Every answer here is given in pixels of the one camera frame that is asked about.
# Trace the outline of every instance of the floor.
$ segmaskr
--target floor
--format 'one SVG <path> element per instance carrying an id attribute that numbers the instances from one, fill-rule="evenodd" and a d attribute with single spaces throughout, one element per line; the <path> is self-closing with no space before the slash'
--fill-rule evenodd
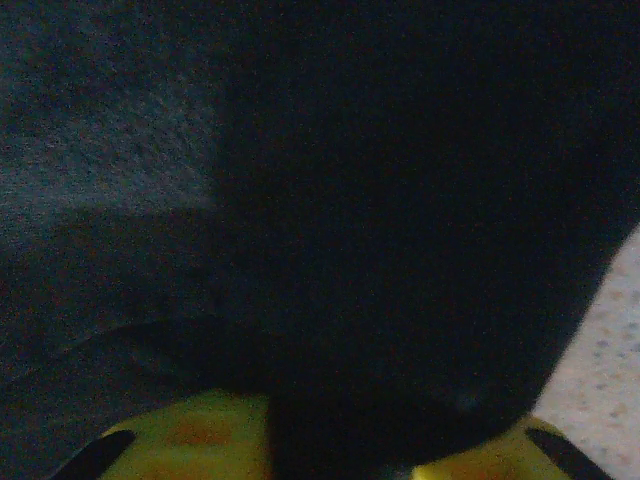
<path id="1" fill-rule="evenodd" d="M 640 228 L 612 263 L 535 413 L 617 480 L 640 480 Z"/>

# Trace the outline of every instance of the dark fabric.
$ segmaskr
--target dark fabric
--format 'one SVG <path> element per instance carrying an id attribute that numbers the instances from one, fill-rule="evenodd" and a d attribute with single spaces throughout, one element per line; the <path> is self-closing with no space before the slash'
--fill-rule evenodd
<path id="1" fill-rule="evenodd" d="M 367 449 L 339 425 L 389 436 L 354 475 L 477 443 L 640 220 L 631 4 L 14 2 L 0 29 L 2 478 L 213 386 L 277 398 L 283 478 Z M 410 449 L 396 406 L 411 438 L 474 428 Z"/>

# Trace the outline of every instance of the gray fabric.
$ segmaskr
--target gray fabric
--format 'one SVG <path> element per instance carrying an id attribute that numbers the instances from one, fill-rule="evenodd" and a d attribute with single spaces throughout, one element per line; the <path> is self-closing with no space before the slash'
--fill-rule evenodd
<path id="1" fill-rule="evenodd" d="M 185 394 L 117 333 L 211 309 L 218 15 L 172 3 L 2 6 L 0 478 Z"/>

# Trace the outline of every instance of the dark garment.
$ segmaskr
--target dark garment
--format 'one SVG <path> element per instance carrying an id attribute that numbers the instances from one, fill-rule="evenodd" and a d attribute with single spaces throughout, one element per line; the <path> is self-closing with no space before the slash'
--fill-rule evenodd
<path id="1" fill-rule="evenodd" d="M 0 476 L 213 386 L 282 478 L 508 428 L 640 220 L 638 9 L 174 3 L 0 17 Z"/>

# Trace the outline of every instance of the speckled floor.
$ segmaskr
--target speckled floor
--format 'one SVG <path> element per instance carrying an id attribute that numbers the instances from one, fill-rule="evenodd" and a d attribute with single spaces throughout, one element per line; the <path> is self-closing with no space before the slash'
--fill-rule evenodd
<path id="1" fill-rule="evenodd" d="M 640 228 L 629 237 L 535 414 L 617 480 L 640 480 Z"/>

